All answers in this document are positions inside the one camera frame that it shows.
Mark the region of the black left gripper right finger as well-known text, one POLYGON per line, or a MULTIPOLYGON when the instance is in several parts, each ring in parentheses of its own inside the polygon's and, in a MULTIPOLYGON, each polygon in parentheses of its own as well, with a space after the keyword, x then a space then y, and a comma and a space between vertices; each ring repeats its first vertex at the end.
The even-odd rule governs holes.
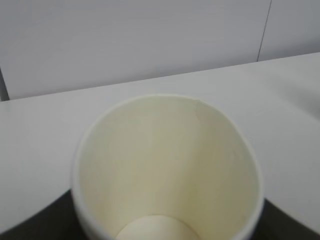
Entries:
POLYGON ((309 229, 265 199, 257 225, 258 240, 319 240, 320 234, 309 229))

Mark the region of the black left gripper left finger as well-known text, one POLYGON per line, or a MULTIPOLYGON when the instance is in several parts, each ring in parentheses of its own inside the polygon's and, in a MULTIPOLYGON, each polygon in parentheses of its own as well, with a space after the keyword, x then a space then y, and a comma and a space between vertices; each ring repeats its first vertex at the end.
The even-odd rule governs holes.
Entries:
POLYGON ((15 227, 0 234, 2 240, 83 240, 71 191, 15 227))

